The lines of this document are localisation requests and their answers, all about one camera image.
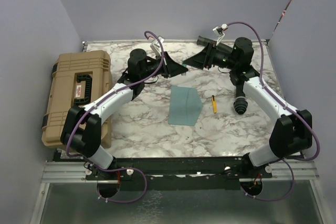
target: white label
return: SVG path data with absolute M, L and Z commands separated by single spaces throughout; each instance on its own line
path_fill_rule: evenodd
M 76 86 L 76 94 L 75 94 L 75 97 L 80 97 L 80 94 L 82 92 L 82 85 L 77 85 Z

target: folded teal paper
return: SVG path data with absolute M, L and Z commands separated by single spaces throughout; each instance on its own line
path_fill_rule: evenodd
M 173 86 L 168 124 L 194 126 L 202 108 L 203 104 L 196 89 Z

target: gray floor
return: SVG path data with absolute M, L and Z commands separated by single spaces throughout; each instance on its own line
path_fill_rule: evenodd
M 261 196 L 283 195 L 289 182 L 264 182 Z M 120 198 L 134 197 L 123 192 Z M 260 202 L 241 191 L 149 191 L 133 204 L 97 199 L 95 184 L 53 185 L 43 224 L 308 224 L 322 223 L 309 181 L 299 181 L 292 195 L 279 202 Z

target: cable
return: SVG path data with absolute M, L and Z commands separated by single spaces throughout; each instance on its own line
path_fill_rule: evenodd
M 287 162 L 286 160 L 284 160 L 284 159 L 280 159 L 280 160 L 282 160 L 282 161 L 288 166 L 288 168 L 289 168 L 289 170 L 290 170 L 290 173 L 291 173 L 291 175 L 292 175 L 292 183 L 291 183 L 291 185 L 290 185 L 290 189 L 288 190 L 288 192 L 287 192 L 285 195 L 283 195 L 282 197 L 280 197 L 280 198 L 276 198 L 276 199 L 265 199 L 265 198 L 260 198 L 260 197 L 256 197 L 256 196 L 253 196 L 253 195 L 251 195 L 251 194 L 248 194 L 248 193 L 243 189 L 243 187 L 240 186 L 241 190 L 245 193 L 245 195 L 246 195 L 247 197 L 252 198 L 252 199 L 256 199 L 256 200 L 260 200 L 260 201 L 273 202 L 273 201 L 280 201 L 280 200 L 283 200 L 283 199 L 287 198 L 287 197 L 292 193 L 292 191 L 293 191 L 293 189 L 294 189 L 294 185 L 295 185 L 295 178 L 294 178 L 294 172 L 293 172 L 293 169 L 292 169 L 292 167 L 290 167 L 290 165 L 288 164 L 288 162 Z
M 219 69 L 219 67 L 218 67 L 218 71 L 221 72 L 220 69 Z M 221 73 L 230 73 L 230 72 L 221 72 Z
M 292 113 L 293 115 L 295 115 L 303 124 L 304 126 L 309 130 L 309 132 L 312 134 L 312 136 L 314 137 L 315 139 L 315 142 L 316 142 L 316 152 L 315 154 L 312 156 L 312 157 L 309 157 L 309 158 L 301 158 L 301 157 L 295 157 L 294 159 L 296 160 L 299 160 L 299 161 L 312 161 L 314 160 L 315 158 L 317 158 L 317 156 L 320 154 L 320 141 L 318 139 L 318 137 L 316 136 L 316 133 L 314 132 L 314 130 L 310 127 L 310 125 L 294 110 L 292 110 L 291 108 L 287 107 L 286 104 L 284 104 L 269 88 L 268 86 L 265 85 L 265 82 L 262 78 L 262 75 L 263 75 L 263 71 L 264 71 L 264 48 L 262 46 L 262 42 L 261 42 L 261 39 L 259 37 L 259 34 L 257 33 L 257 31 L 251 26 L 249 25 L 248 23 L 246 22 L 231 22 L 231 23 L 228 23 L 227 26 L 230 26 L 230 25 L 233 25 L 233 24 L 242 24 L 242 25 L 245 25 L 245 26 L 248 26 L 249 28 L 252 29 L 252 31 L 255 33 L 255 35 L 257 36 L 258 38 L 258 42 L 260 44 L 260 49 L 261 49 L 261 64 L 260 64 L 260 83 L 262 86 L 264 86 L 264 89 L 266 90 L 266 92 L 271 96 L 273 97 L 278 103 L 280 103 L 284 109 L 286 109 L 287 111 L 289 111 L 290 113 Z
M 155 81 L 145 82 L 145 84 L 154 84 L 154 83 L 157 83 L 158 80 L 159 80 L 159 76 L 156 76 L 156 80 Z
M 155 76 L 156 73 L 159 71 L 159 69 L 162 67 L 162 64 L 163 64 L 163 61 L 164 61 L 164 56 L 165 56 L 165 55 L 164 55 L 163 45 L 162 45 L 162 43 L 160 42 L 160 40 L 159 40 L 159 38 L 157 37 L 157 35 L 155 35 L 153 32 L 151 32 L 151 31 L 145 31 L 144 35 L 145 35 L 146 39 L 149 38 L 149 36 L 148 36 L 147 34 L 152 35 L 152 36 L 158 41 L 158 43 L 159 43 L 159 45 L 160 45 L 160 48 L 161 48 L 161 60 L 160 60 L 160 63 L 159 63 L 159 65 L 158 65 L 158 67 L 156 68 L 156 70 L 155 70 L 152 74 L 150 74 L 148 77 L 146 77 L 146 78 L 144 78 L 144 79 L 142 79 L 142 80 L 140 80 L 140 81 L 137 81 L 137 82 L 135 82 L 135 83 L 132 83 L 132 84 L 126 85 L 126 86 L 124 86 L 124 87 L 122 87 L 122 88 L 119 88 L 119 89 L 117 89 L 117 90 L 114 90 L 113 92 L 109 93 L 106 97 L 104 97 L 103 99 L 101 99 L 99 102 L 97 102 L 97 103 L 96 103 L 96 106 L 99 106 L 101 103 L 103 103 L 106 99 L 110 98 L 110 97 L 111 97 L 112 95 L 114 95 L 115 93 L 118 93 L 118 92 L 120 92 L 120 91 L 122 91 L 122 90 L 124 90 L 124 89 L 130 88 L 130 87 L 132 87 L 132 86 L 136 86 L 136 85 L 138 85 L 138 84 L 141 84 L 141 83 L 147 81 L 149 78 Z M 85 117 L 86 117 L 92 110 L 94 110 L 94 106 L 92 106 L 90 109 L 88 109 L 88 110 L 83 114 L 83 116 L 78 120 L 77 124 L 75 125 L 75 127 L 74 127 L 73 130 L 72 130 L 72 133 L 71 133 L 71 135 L 70 135 L 70 137 L 69 137 L 69 140 L 68 140 L 68 143 L 67 143 L 67 146 L 66 146 L 66 153 L 67 153 L 67 155 L 68 155 L 69 157 L 78 157 L 78 156 L 81 156 L 80 154 L 76 154 L 76 155 L 72 155 L 72 154 L 70 154 L 70 153 L 69 153 L 70 145 L 71 145 L 71 141 L 72 141 L 72 139 L 73 139 L 73 137 L 74 137 L 74 135 L 75 135 L 75 133 L 76 133 L 76 131 L 77 131 L 79 125 L 81 124 L 81 122 L 84 120 L 84 118 L 85 118 Z M 114 199 L 109 199 L 109 198 L 106 199 L 106 198 L 104 198 L 105 200 L 110 201 L 110 202 L 116 202 L 116 203 L 132 203 L 132 202 L 135 202 L 135 201 L 139 200 L 140 198 L 142 198 L 142 197 L 145 195 L 146 190 L 147 190 L 147 180 L 146 180 L 146 176 L 145 176 L 145 174 L 144 174 L 141 170 L 139 170 L 139 169 L 137 169 L 137 168 L 134 168 L 134 167 L 129 167 L 129 168 L 119 168 L 119 169 L 111 169 L 111 170 L 108 170 L 108 169 L 103 169 L 103 168 L 99 167 L 99 166 L 96 165 L 96 164 L 94 164 L 94 166 L 95 166 L 97 169 L 99 169 L 99 170 L 101 170 L 101 171 L 103 171 L 103 172 L 107 172 L 107 173 L 113 173 L 113 172 L 118 172 L 118 171 L 122 171 L 122 170 L 132 169 L 132 170 L 135 170 L 135 171 L 139 172 L 139 173 L 142 175 L 142 177 L 144 178 L 144 181 L 145 181 L 145 187 L 144 187 L 144 190 L 143 190 L 142 194 L 141 194 L 139 197 L 137 197 L 137 198 L 135 198 L 135 199 L 133 199 L 133 200 L 120 201 L 120 200 L 114 200 Z

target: gray wall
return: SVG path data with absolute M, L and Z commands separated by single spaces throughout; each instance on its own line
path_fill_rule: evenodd
M 81 41 L 60 0 L 0 0 L 0 216 L 29 223 L 50 150 L 41 123 L 51 68 Z
M 83 40 L 143 39 L 147 29 L 171 39 L 214 36 L 212 28 L 242 20 L 270 38 L 289 0 L 61 0 Z M 226 39 L 254 38 L 235 26 Z
M 286 99 L 313 114 L 313 128 L 321 142 L 316 165 L 334 220 L 335 17 L 336 0 L 293 0 L 269 43 L 271 60 Z

